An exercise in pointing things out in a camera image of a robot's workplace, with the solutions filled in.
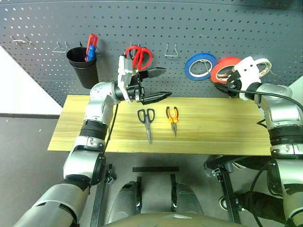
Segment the wood grain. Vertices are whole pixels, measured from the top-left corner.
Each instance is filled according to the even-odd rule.
[[[67,97],[48,150],[71,150],[88,101],[89,96]],[[178,108],[177,138],[168,123],[166,106]],[[152,144],[137,118],[137,111],[143,108],[153,108],[156,113],[151,124]],[[252,101],[239,99],[167,98],[146,106],[121,102],[107,152],[270,155],[268,132],[256,124],[260,119]]]

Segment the orange-handled pliers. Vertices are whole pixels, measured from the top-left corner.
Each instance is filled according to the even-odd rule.
[[[178,109],[176,107],[174,107],[174,111],[175,111],[175,118],[172,118],[169,112],[169,106],[166,107],[166,116],[169,119],[169,123],[171,124],[171,130],[174,133],[174,136],[176,137],[177,135],[177,122],[178,122]]]

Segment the scissors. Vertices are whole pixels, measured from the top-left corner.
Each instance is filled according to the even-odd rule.
[[[155,119],[155,110],[154,109],[147,109],[146,113],[145,110],[138,110],[138,118],[139,121],[145,125],[146,127],[146,134],[147,134],[147,139],[148,142],[151,144],[152,143],[152,133],[151,133],[151,123],[153,122],[153,120]]]
[[[149,58],[148,62],[144,66],[142,66],[144,53],[147,53],[149,55]],[[149,49],[145,47],[132,45],[126,49],[125,55],[126,57],[128,55],[133,60],[133,68],[137,68],[139,71],[146,69],[152,62],[152,53]]]

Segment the black cable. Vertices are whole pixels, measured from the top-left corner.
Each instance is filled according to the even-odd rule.
[[[252,195],[253,195],[253,192],[254,192],[254,187],[255,187],[255,184],[259,178],[259,176],[261,175],[261,173],[267,168],[268,164],[266,163],[264,166],[262,166],[262,168],[259,170],[259,172],[257,173],[257,175],[255,176],[253,182],[251,183],[251,187],[250,187],[250,205],[251,205],[251,208],[252,208],[252,214],[257,222],[257,224],[259,225],[259,227],[263,227],[259,218],[257,217],[256,215],[256,209],[254,207],[254,204],[253,204],[253,200],[252,200]]]
[[[267,129],[267,126],[266,126],[265,124],[262,124],[262,122],[264,122],[264,121],[265,121],[265,119],[263,119],[263,120],[257,122],[257,124],[258,124],[258,125],[261,125],[261,126],[263,126],[264,128]]]
[[[227,90],[233,91],[236,93],[255,94],[255,95],[262,95],[262,96],[274,96],[274,97],[284,98],[286,100],[289,100],[289,101],[295,103],[303,111],[303,105],[301,105],[299,102],[297,102],[294,99],[287,97],[287,96],[282,96],[282,95],[273,94],[273,93],[266,93],[266,92],[258,92],[258,91],[241,91],[241,90],[236,90],[236,89],[232,89],[232,88],[228,88]]]
[[[116,110],[115,110],[115,115],[114,115],[114,118],[113,118],[113,123],[112,123],[112,126],[110,127],[110,132],[108,134],[108,138],[107,138],[107,141],[106,141],[106,144],[105,144],[104,152],[105,152],[105,150],[107,148],[108,142],[110,141],[110,136],[112,134],[113,127],[114,127],[115,120],[116,120],[116,116],[117,116],[118,106],[119,106],[119,104],[116,105]]]

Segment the metal hook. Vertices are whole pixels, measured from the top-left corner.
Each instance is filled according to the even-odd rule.
[[[207,72],[208,72],[208,67],[207,67],[207,65],[206,65],[206,61],[205,60],[201,60],[201,62],[204,62],[204,65],[205,65],[205,67],[206,67],[206,69],[207,69]]]
[[[57,47],[55,47],[55,49],[53,49],[53,52],[54,53],[66,53],[67,52],[67,48],[68,48],[68,45],[67,45],[67,42],[66,41],[64,41],[64,43],[65,43],[65,51],[57,51],[57,49],[61,49],[62,47],[61,47],[61,45],[60,45],[60,43],[59,43],[59,40],[57,40]]]
[[[168,48],[169,48],[169,43],[167,43],[166,51],[165,51],[165,53],[164,53],[164,56],[166,56],[166,57],[178,57],[178,52],[177,52],[176,47],[177,47],[177,43],[175,43],[175,52],[176,52],[176,55],[169,55],[169,54],[166,54],[166,52],[167,52],[167,50],[168,50]]]
[[[27,39],[27,41],[24,41],[23,39],[15,39],[12,35],[10,35],[10,38],[12,39],[12,43],[16,42],[16,45],[18,45],[18,42],[22,42],[23,44],[28,44],[28,45],[32,43],[26,34],[23,34],[23,37]]]
[[[133,50],[133,53],[132,53],[132,50],[129,51],[129,57],[133,60],[134,59],[134,56],[136,54],[136,50]]]

